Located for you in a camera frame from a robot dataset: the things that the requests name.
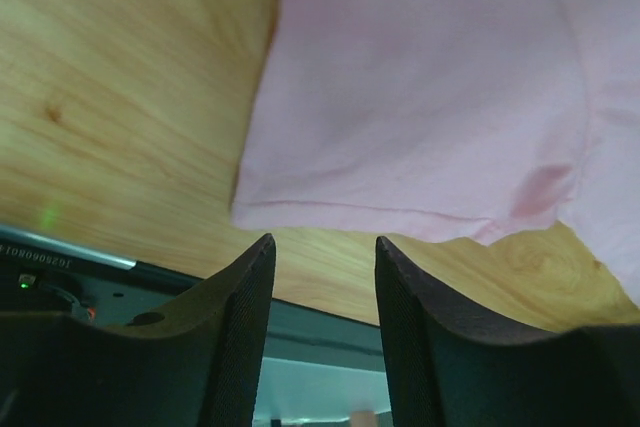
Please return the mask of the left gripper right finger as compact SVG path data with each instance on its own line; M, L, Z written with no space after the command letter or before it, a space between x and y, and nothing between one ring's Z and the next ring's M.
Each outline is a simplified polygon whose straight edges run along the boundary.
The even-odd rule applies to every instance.
M398 426L560 426L569 382L548 372L552 334L507 318L376 241L375 288Z

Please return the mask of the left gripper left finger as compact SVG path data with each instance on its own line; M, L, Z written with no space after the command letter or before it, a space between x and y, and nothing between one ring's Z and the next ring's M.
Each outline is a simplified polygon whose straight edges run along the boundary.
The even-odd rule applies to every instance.
M276 243L266 234L212 277L110 326L108 426L249 426L266 342Z

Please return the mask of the pink t-shirt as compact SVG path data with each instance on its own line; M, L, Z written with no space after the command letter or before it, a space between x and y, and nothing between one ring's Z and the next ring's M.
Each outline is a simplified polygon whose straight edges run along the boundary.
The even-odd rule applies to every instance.
M235 226L570 227L639 297L639 0L280 0Z

